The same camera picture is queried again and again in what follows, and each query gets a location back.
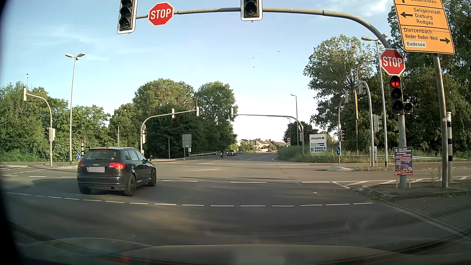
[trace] sky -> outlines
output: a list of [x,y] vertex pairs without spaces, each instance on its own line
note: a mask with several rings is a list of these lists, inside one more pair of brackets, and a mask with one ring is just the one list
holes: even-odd
[[[146,15],[160,1],[138,0]],[[174,0],[175,10],[239,7],[240,0]],[[361,17],[390,35],[387,14],[393,0],[263,0],[265,7],[310,8]],[[309,122],[315,93],[303,74],[313,48],[333,36],[372,36],[342,18],[263,13],[245,22],[240,12],[186,14],[162,26],[146,18],[131,34],[118,35],[119,0],[11,0],[1,28],[0,85],[26,82],[54,98],[70,101],[76,62],[73,106],[102,106],[113,114],[131,102],[148,81],[169,78],[197,90],[206,82],[228,83],[239,114],[285,115]],[[237,139],[282,141],[288,119],[239,116]]]

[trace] orange direction sign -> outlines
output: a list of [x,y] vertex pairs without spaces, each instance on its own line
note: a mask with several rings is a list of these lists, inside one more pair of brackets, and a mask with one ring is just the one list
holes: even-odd
[[455,54],[441,0],[394,0],[405,51]]

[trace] car rear window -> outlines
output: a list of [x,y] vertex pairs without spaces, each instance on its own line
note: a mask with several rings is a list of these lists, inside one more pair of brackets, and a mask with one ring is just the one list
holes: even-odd
[[85,160],[117,160],[118,150],[90,150],[83,158]]

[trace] black and white striped post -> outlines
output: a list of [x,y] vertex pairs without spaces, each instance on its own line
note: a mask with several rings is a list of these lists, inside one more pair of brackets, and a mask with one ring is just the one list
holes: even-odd
[[447,111],[448,134],[448,183],[453,181],[453,140],[451,136],[451,112]]

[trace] windshield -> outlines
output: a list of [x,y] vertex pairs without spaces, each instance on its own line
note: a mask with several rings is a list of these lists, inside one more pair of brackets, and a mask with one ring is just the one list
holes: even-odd
[[470,4],[8,0],[0,228],[44,264],[469,261]]

